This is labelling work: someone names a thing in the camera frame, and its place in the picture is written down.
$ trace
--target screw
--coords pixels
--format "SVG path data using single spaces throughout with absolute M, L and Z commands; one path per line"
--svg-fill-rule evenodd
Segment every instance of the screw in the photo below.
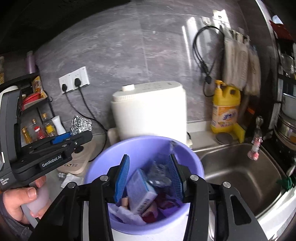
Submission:
M 74 188 L 75 186 L 76 186 L 75 182 L 70 182 L 70 183 L 67 184 L 68 188 Z
M 231 184 L 229 182 L 223 182 L 223 186 L 226 188 L 230 188 Z
M 103 182 L 106 182 L 108 179 L 109 179 L 109 177 L 107 175 L 100 176 L 100 180 Z
M 198 180 L 198 176 L 197 175 L 191 175 L 190 179 L 193 181 L 197 181 Z

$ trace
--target power outlet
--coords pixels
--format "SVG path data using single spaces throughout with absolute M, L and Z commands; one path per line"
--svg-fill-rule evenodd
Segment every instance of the power outlet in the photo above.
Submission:
M 86 71 L 85 66 L 59 78 L 59 86 L 61 88 L 62 94 L 65 93 L 62 90 L 62 85 L 63 84 L 67 85 L 67 91 L 66 92 L 78 89 L 78 87 L 76 87 L 74 85 L 74 81 L 75 81 L 76 78 L 79 78 L 80 81 L 81 81 L 80 87 L 89 85 L 89 77 L 87 75 L 87 71 Z

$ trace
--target human hand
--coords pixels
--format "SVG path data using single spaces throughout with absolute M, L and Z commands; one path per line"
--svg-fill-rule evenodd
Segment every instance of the human hand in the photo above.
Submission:
M 42 187 L 46 182 L 46 176 L 42 176 L 35 181 L 35 184 L 38 188 Z M 24 224 L 29 224 L 28 219 L 25 217 L 21 205 L 30 203 L 37 199 L 37 191 L 34 187 L 29 188 L 17 188 L 7 190 L 3 193 L 3 203 L 12 218 L 16 221 Z M 37 214 L 31 215 L 34 218 L 42 218 L 46 210 L 50 206 L 50 200 Z

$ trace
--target yellow oil bottle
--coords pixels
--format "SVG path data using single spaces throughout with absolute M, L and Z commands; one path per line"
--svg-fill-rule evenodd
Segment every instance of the yellow oil bottle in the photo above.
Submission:
M 225 84 L 221 80 L 216 80 L 216 84 L 211 129 L 214 133 L 231 132 L 237 121 L 240 91 L 232 86 L 226 86 L 222 90 L 221 85 Z

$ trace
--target purple trash bin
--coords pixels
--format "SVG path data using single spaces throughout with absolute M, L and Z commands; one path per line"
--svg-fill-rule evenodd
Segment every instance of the purple trash bin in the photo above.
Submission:
M 149 166 L 153 160 L 159 162 L 168 158 L 168 155 L 174 153 L 178 163 L 188 166 L 192 174 L 197 174 L 204 178 L 204 169 L 198 156 L 186 145 L 175 141 L 172 151 L 171 141 L 173 139 L 159 136 L 140 136 L 121 141 L 112 145 L 103 151 L 90 166 L 85 183 L 90 183 L 97 177 L 107 174 L 110 167 L 119 165 L 124 154 L 130 157 L 130 169 L 127 180 L 131 177 L 137 168 Z M 112 214 L 110 215 L 111 227 L 125 234 L 144 235 L 155 234 L 177 225 L 184 216 L 189 213 L 190 204 L 183 204 L 175 213 L 154 223 L 144 226 L 135 226 L 121 223 Z

